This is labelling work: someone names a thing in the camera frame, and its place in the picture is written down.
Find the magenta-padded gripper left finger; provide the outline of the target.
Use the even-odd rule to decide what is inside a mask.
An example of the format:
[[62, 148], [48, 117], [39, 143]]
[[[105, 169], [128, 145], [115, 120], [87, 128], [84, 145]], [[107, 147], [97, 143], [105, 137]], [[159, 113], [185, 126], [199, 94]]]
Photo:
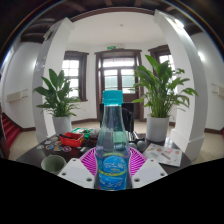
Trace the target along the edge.
[[72, 158], [58, 176], [81, 187], [93, 189], [96, 173], [95, 149], [92, 148], [79, 159]]

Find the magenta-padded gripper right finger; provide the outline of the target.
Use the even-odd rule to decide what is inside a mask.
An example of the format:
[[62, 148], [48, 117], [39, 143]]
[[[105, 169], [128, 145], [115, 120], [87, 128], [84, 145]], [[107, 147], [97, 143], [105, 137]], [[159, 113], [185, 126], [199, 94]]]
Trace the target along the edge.
[[133, 188], [140, 188], [167, 176], [166, 171], [154, 159], [147, 159], [138, 150], [131, 148], [129, 174]]

